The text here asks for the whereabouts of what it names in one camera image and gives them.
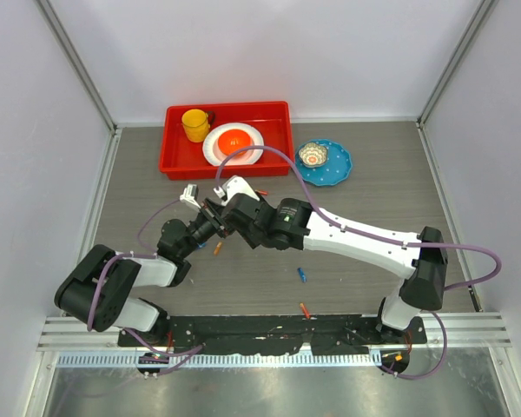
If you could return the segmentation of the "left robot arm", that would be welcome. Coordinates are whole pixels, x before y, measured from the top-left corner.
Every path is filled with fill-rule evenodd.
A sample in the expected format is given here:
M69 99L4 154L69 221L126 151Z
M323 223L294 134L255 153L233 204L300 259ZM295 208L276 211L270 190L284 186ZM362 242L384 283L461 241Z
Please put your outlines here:
M187 257L214 235L228 234L222 211L222 205L206 199L190 223L165 222L152 255L116 253L96 244L60 285L55 305L90 330L131 329L148 346L161 345L168 334L168 313L130 293L133 288L182 283L191 268Z

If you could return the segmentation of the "red orange AAA battery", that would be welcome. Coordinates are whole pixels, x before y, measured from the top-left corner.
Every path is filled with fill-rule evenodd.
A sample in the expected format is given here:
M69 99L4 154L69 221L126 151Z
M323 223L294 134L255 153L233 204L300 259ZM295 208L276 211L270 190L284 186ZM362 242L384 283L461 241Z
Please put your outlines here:
M301 302L301 303L299 304L299 306L300 306L300 310L301 310L301 312L303 313L303 315L305 316L305 318L308 319L308 320L310 320L310 319L311 319L311 315L310 315L310 313L309 313L309 311L308 311L306 305L305 305L303 302Z

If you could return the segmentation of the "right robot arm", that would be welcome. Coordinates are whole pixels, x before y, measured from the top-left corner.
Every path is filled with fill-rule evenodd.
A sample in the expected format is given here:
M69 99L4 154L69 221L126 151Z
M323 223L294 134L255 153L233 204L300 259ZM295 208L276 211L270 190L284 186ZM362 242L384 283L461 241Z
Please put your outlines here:
M374 322L383 342L397 341L422 311L443 307L448 258L441 248L397 246L391 243L394 232L357 222L361 233L352 233L343 218L294 198L273 207L259 196L238 193L225 203L222 218L251 248L327 252L396 275L400 283L382 300Z

